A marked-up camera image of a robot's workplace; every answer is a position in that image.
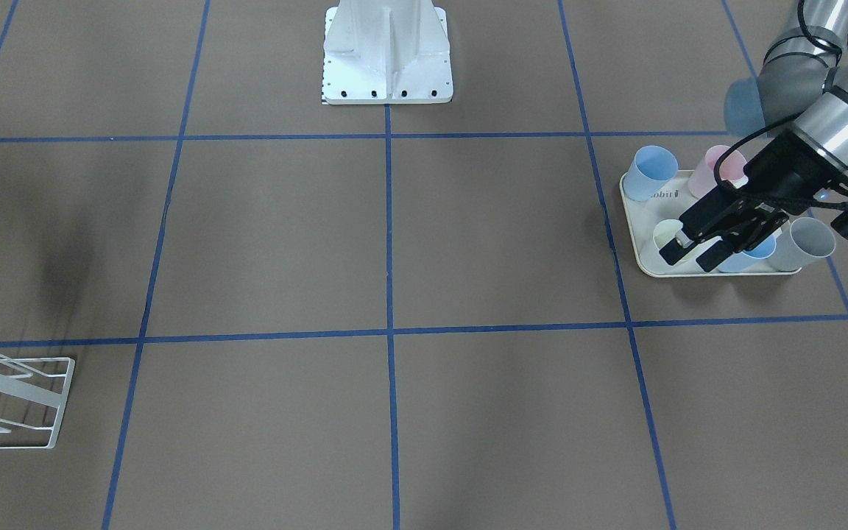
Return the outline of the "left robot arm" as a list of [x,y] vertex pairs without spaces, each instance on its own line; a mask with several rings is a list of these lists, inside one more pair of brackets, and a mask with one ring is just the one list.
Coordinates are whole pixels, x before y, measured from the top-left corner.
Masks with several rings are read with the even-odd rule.
[[757,248],[791,216],[835,209],[834,234],[848,241],[848,1],[799,1],[768,48],[760,73],[733,83],[724,114],[741,143],[771,142],[743,166],[735,185],[721,177],[734,144],[714,162],[713,188],[679,216],[681,228],[660,248],[677,265],[700,244],[697,265],[712,272]]

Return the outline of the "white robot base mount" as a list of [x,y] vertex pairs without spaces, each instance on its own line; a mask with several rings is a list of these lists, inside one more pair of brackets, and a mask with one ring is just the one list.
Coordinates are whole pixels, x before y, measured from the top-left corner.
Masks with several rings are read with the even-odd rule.
[[433,2],[340,1],[324,24],[323,104],[452,101],[448,17]]

